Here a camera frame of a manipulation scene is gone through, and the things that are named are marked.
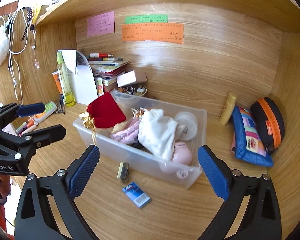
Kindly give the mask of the left hand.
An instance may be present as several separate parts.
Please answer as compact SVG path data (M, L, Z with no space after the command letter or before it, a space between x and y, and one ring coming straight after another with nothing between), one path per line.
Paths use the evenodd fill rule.
M3 198L6 198L11 192L10 176L0 174L0 193Z

